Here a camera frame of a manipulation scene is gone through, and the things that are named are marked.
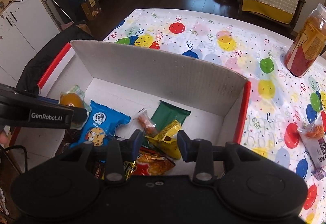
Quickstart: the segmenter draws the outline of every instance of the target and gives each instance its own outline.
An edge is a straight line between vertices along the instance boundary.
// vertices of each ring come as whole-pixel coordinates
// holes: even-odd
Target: plastic bottle with red liquid
[[[326,45],[326,8],[322,4],[312,11],[290,49],[284,64],[296,77],[302,77]]]

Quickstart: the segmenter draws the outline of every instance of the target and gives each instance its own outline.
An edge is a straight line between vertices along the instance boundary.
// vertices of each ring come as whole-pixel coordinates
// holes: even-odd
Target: black cabinet handle
[[[17,22],[17,19],[15,18],[15,16],[12,14],[12,12],[10,12],[12,17],[14,18],[14,20]]]
[[[9,24],[12,26],[12,24],[10,23],[9,19],[6,17],[7,21],[9,22]]]

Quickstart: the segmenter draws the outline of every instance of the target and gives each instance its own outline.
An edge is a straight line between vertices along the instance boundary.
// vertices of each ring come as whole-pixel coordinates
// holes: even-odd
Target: cartoon cookie character
[[[105,131],[101,128],[91,128],[86,133],[85,139],[94,143],[94,146],[101,146],[105,138]]]

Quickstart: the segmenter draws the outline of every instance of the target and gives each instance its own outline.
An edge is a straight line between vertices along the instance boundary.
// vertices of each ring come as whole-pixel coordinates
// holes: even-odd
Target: balloon print tablecloth
[[[303,78],[296,78],[283,65],[290,39],[239,20],[185,10],[135,10],[105,41],[203,59],[249,78],[252,88],[241,144],[302,177],[309,189],[300,216],[307,223],[323,222],[326,179],[317,181],[312,175],[313,163],[296,132],[325,107],[322,64],[315,62]]]

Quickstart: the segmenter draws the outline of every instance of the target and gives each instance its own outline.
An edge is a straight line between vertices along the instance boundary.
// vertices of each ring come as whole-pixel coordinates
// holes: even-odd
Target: green snack package
[[[156,124],[156,129],[161,131],[173,120],[178,120],[182,125],[185,118],[190,115],[190,111],[179,108],[175,105],[160,100],[160,105],[153,114],[151,120]]]

